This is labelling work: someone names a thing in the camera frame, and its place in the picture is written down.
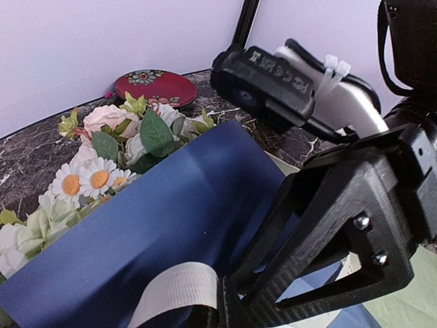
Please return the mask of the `light blue wrapping paper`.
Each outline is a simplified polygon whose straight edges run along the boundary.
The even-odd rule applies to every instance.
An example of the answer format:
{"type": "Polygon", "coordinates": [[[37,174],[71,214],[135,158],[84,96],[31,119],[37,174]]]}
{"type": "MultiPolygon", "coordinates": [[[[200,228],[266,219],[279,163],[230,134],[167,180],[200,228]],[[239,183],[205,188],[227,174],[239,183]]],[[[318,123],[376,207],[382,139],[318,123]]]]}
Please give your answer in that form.
{"type": "Polygon", "coordinates": [[[126,327],[164,270],[230,274],[285,176],[231,121],[191,141],[76,224],[1,286],[20,327],[126,327]]]}

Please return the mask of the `cream ribbon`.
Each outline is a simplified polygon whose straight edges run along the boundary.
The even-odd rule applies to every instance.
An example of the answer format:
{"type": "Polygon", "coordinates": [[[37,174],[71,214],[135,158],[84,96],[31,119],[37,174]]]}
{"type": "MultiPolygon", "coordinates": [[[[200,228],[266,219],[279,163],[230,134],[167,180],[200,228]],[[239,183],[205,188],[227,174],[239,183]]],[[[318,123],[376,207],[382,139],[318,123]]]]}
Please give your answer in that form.
{"type": "Polygon", "coordinates": [[[193,305],[216,310],[217,282],[215,270],[204,263],[177,264],[146,286],[128,326],[139,327],[160,314],[193,305]]]}

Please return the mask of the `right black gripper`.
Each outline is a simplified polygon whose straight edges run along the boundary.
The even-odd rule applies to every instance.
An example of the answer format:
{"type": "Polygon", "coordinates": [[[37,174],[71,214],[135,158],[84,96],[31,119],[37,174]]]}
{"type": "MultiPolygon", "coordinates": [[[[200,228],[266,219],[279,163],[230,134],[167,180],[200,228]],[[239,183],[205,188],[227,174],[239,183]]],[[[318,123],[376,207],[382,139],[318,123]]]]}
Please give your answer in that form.
{"type": "Polygon", "coordinates": [[[322,234],[314,241],[329,235],[331,264],[353,252],[361,268],[282,301],[297,278],[224,277],[218,283],[220,324],[293,323],[387,295],[411,281],[410,231],[416,244],[436,242],[436,99],[405,98],[384,121],[387,132],[325,150],[300,170],[326,176],[303,217],[294,218],[321,219],[322,234]]]}

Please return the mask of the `cream rose stem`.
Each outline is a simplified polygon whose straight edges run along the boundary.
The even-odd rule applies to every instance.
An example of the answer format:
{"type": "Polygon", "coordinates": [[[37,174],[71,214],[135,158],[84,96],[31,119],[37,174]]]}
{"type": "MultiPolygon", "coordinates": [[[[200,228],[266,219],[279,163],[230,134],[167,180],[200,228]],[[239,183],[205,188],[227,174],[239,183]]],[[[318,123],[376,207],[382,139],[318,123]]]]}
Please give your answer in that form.
{"type": "Polygon", "coordinates": [[[195,139],[200,134],[215,126],[212,118],[205,110],[195,118],[188,118],[176,109],[179,97],[163,98],[152,96],[138,99],[125,93],[126,100],[122,105],[104,105],[96,107],[83,119],[79,125],[79,109],[72,110],[70,116],[62,116],[58,132],[62,137],[81,140],[81,146],[71,163],[85,167],[98,157],[98,152],[92,145],[92,133],[104,132],[118,142],[117,164],[121,168],[134,165],[140,157],[146,154],[140,137],[140,126],[147,110],[153,110],[173,132],[173,138],[183,144],[195,139]]]}

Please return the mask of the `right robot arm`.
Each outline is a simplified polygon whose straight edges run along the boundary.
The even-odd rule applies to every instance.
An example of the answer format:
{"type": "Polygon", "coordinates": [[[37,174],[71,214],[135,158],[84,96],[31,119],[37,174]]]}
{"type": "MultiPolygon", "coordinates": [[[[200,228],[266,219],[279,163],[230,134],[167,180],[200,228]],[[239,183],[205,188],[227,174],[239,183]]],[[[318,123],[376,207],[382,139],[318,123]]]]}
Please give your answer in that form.
{"type": "Polygon", "coordinates": [[[381,1],[378,59],[387,115],[349,65],[289,39],[274,54],[234,44],[216,92],[285,132],[334,144],[282,182],[239,267],[218,283],[220,327],[275,327],[405,288],[436,238],[436,2],[381,1]]]}

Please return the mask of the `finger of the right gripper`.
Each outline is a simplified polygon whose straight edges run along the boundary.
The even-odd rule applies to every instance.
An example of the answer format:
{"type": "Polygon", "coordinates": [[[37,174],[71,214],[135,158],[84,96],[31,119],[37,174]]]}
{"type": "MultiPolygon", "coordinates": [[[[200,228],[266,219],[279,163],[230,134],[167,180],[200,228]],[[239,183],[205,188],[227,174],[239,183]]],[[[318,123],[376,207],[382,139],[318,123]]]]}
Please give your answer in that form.
{"type": "Polygon", "coordinates": [[[329,235],[317,244],[322,220],[295,219],[306,213],[325,172],[300,172],[284,179],[266,217],[230,280],[294,280],[331,265],[329,235]]]}

